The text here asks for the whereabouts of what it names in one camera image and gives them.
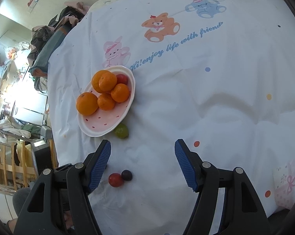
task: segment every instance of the green fruit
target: green fruit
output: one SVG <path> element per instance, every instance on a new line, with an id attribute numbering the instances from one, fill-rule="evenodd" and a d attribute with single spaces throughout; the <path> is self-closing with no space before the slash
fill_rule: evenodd
<path id="1" fill-rule="evenodd" d="M 120 123 L 119 125 L 117 125 L 114 132 L 117 138 L 120 138 L 120 139 L 125 139 L 129 136 L 128 127 L 123 123 Z"/>

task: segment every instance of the pink bunny print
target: pink bunny print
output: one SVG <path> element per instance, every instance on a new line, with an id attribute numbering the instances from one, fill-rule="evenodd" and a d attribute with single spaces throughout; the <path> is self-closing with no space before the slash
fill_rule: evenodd
<path id="1" fill-rule="evenodd" d="M 125 66 L 129 61 L 131 53 L 129 52 L 129 47 L 121 47 L 120 36 L 114 42 L 105 42 L 104 51 L 106 61 L 103 63 L 103 67 L 111 67 L 113 65 L 123 65 Z"/>

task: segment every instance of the plate with red dots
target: plate with red dots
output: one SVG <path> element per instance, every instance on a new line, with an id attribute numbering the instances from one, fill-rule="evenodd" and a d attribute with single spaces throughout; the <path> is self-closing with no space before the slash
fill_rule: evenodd
<path id="1" fill-rule="evenodd" d="M 90 116 L 83 116 L 78 113 L 78 123 L 80 129 L 90 137 L 100 137 L 114 130 L 127 115 L 134 99 L 136 81 L 132 71 L 119 65 L 108 67 L 106 70 L 114 73 L 115 75 L 124 74 L 128 77 L 130 96 L 125 102 L 116 103 L 115 107 L 109 111 L 104 111 L 98 108 L 97 111 Z M 91 82 L 89 82 L 84 92 L 91 92 L 97 97 L 101 95 L 93 89 Z"/>

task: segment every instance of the blanket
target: blanket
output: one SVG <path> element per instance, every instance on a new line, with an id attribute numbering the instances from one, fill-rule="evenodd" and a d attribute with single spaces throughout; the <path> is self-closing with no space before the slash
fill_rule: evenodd
<path id="1" fill-rule="evenodd" d="M 123 65 L 136 79 L 129 138 L 91 138 L 75 101 L 94 73 Z M 49 59 L 48 100 L 60 165 L 102 139 L 112 154 L 89 196 L 109 235 L 180 235 L 197 194 L 174 153 L 182 138 L 221 169 L 242 167 L 266 214 L 272 169 L 295 158 L 295 18 L 283 0 L 119 0 L 89 11 Z M 128 169 L 133 180 L 109 185 Z M 211 234 L 222 212 L 222 190 Z"/>

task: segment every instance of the cabinet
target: cabinet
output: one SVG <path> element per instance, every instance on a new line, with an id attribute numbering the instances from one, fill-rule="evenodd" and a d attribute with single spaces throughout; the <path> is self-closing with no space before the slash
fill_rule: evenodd
<path id="1" fill-rule="evenodd" d="M 41 126 L 43 124 L 44 115 L 34 112 L 32 110 L 27 110 L 22 107 L 14 105 L 12 109 L 12 117 L 15 119 L 20 119 L 31 124 L 36 124 Z"/>
<path id="2" fill-rule="evenodd" d="M 16 100 L 11 116 L 31 124 L 41 126 L 47 105 L 47 96 L 34 89 L 34 82 L 29 71 L 16 87 Z"/>

